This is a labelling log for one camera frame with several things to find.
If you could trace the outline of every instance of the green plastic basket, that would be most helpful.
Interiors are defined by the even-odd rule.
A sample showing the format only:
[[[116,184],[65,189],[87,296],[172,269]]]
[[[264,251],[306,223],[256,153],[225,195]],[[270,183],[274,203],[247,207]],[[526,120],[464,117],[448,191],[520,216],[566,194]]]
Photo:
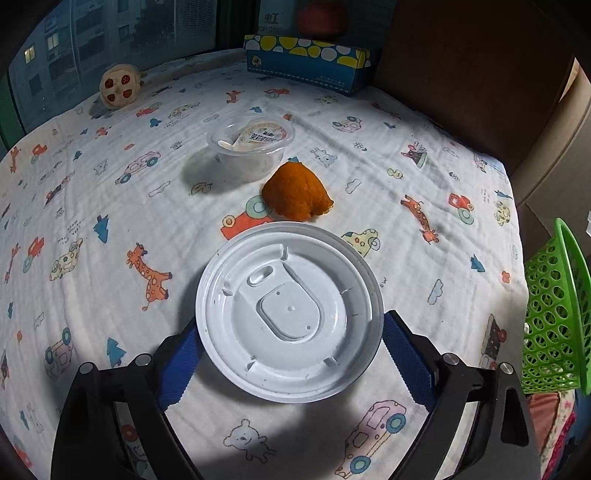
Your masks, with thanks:
[[[525,263],[525,393],[591,391],[591,281],[583,254],[557,218],[554,238]]]

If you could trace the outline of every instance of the white patterned cloth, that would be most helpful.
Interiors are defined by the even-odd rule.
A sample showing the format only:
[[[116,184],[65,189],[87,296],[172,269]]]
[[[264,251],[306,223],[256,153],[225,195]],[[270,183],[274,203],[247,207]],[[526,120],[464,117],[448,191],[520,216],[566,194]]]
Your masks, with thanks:
[[[377,89],[347,98],[262,77],[246,71],[239,50],[172,62],[145,80],[132,105],[108,112],[95,95],[0,164],[0,264],[9,271],[0,286],[0,423],[38,478],[50,476],[78,365],[126,365],[178,333],[209,259],[261,221],[246,204],[264,180],[232,181],[206,144],[210,122],[232,112],[291,115],[296,137],[283,161],[297,157],[323,182],[335,205],[313,222],[365,257],[385,311],[396,309],[441,353],[519,369],[528,293],[500,163]],[[227,215],[232,228],[222,225]],[[385,479],[427,413],[381,345],[357,382],[312,404],[255,398],[205,357],[167,415],[206,479],[289,480],[363,471]],[[453,472],[469,427],[440,476]]]

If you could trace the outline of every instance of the oval slot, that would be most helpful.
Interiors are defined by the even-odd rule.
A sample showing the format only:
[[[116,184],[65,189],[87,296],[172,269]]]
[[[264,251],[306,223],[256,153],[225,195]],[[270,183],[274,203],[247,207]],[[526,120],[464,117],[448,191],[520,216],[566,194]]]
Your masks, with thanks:
[[[267,265],[266,267],[259,268],[256,272],[252,273],[248,279],[247,283],[251,287],[256,287],[263,283],[267,278],[269,278],[273,274],[273,267]]]

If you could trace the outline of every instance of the blue gripper pad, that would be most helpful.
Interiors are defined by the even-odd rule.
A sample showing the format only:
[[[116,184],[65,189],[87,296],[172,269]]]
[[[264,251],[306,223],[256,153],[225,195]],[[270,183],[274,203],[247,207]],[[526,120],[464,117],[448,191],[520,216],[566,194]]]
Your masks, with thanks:
[[[382,340],[413,400],[431,412],[436,403],[433,376],[393,315],[398,314],[394,310],[384,314]]]
[[[185,329],[181,336],[183,338],[171,352],[160,374],[157,401],[161,411],[181,399],[203,355],[203,344],[195,323],[190,329]]]

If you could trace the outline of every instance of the tissue box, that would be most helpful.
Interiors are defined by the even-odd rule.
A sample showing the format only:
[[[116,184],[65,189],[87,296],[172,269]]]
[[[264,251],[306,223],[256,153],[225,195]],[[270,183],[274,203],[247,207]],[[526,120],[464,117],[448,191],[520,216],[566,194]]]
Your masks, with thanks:
[[[319,85],[346,95],[369,83],[376,50],[279,35],[246,35],[248,71]]]

